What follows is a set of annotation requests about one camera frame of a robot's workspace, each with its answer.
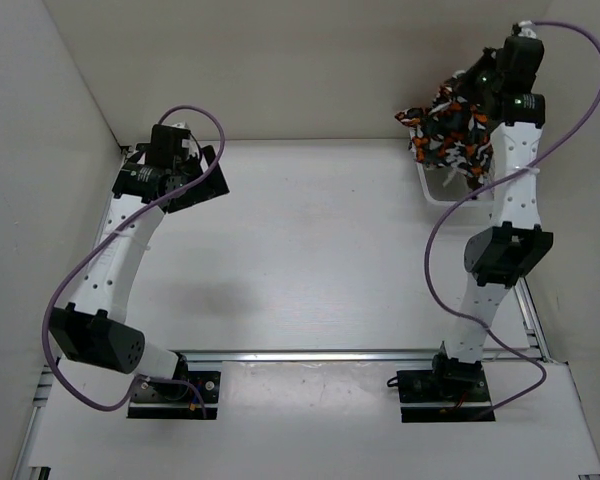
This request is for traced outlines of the orange camouflage shorts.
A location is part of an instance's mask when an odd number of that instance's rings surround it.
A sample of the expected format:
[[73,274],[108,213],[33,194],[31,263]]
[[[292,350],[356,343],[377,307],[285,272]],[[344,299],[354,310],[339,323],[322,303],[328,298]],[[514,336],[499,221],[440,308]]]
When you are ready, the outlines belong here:
[[426,169],[448,169],[476,191],[489,177],[493,148],[487,116],[458,91],[465,72],[458,70],[440,84],[427,107],[400,110],[394,118],[409,131],[409,149]]

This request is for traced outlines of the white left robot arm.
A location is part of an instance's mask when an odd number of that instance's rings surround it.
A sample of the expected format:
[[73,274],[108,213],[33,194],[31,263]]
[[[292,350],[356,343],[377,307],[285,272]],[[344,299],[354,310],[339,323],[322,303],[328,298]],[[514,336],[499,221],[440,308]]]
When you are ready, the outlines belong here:
[[183,357],[147,340],[126,323],[127,307],[149,241],[164,217],[228,194],[213,147],[181,148],[174,166],[149,162],[136,151],[119,171],[96,253],[78,267],[78,284],[66,305],[51,305],[44,339],[76,363],[143,380],[168,400],[186,395],[190,377]]

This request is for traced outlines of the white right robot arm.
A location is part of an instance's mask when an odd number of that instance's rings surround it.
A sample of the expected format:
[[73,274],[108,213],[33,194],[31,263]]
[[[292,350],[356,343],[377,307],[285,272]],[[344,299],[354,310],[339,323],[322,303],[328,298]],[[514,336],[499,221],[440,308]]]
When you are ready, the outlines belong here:
[[430,390],[440,399],[478,383],[484,342],[501,302],[553,245],[536,195],[545,99],[532,88],[543,56],[538,40],[508,39],[499,49],[487,48],[450,79],[430,111],[438,155],[466,171],[474,196],[493,195],[489,226],[465,246],[466,291],[429,375]]

